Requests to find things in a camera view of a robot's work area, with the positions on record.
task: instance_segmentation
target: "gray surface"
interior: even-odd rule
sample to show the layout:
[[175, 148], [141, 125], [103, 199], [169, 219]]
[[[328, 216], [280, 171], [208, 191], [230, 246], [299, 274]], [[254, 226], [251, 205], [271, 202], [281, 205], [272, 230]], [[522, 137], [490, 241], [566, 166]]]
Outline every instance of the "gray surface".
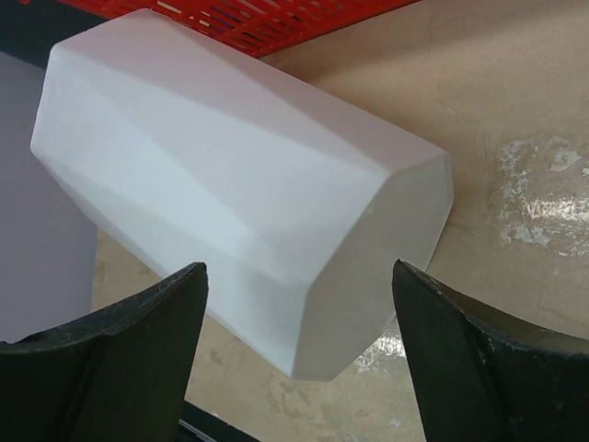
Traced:
[[0, 53], [0, 340], [90, 311], [97, 228], [30, 153], [43, 71]]

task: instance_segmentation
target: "black plastic claw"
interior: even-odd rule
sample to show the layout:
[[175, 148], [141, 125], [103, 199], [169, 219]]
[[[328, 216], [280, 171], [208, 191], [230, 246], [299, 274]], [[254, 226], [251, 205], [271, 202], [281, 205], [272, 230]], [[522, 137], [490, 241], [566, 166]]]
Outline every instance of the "black plastic claw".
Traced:
[[589, 440], [589, 342], [520, 320], [405, 262], [393, 296], [429, 442]]

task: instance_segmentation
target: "beige floor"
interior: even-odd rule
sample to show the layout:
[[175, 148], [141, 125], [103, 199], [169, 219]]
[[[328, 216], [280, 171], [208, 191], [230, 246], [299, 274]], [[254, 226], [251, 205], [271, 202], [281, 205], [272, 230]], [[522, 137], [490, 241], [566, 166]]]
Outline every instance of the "beige floor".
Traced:
[[[588, 337], [587, 23], [584, 0], [424, 0], [266, 61], [451, 153], [434, 276]], [[154, 281], [100, 237], [97, 307]], [[207, 319], [188, 398], [263, 441], [423, 441], [395, 324], [325, 384], [289, 380]]]

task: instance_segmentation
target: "red mesh basket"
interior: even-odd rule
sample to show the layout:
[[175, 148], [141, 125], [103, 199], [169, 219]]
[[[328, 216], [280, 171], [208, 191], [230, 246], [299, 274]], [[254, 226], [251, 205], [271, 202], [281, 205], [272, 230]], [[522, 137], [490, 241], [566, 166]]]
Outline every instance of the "red mesh basket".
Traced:
[[419, 0], [61, 1], [105, 18], [151, 8], [242, 52], [261, 57]]

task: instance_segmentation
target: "white faceted vase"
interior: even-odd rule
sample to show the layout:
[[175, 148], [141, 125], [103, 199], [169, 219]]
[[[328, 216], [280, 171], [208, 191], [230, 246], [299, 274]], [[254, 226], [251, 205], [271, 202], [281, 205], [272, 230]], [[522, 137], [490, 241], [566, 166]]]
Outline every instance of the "white faceted vase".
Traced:
[[161, 276], [206, 262], [209, 313], [295, 378], [379, 337], [453, 200], [443, 150], [147, 10], [53, 48], [31, 146]]

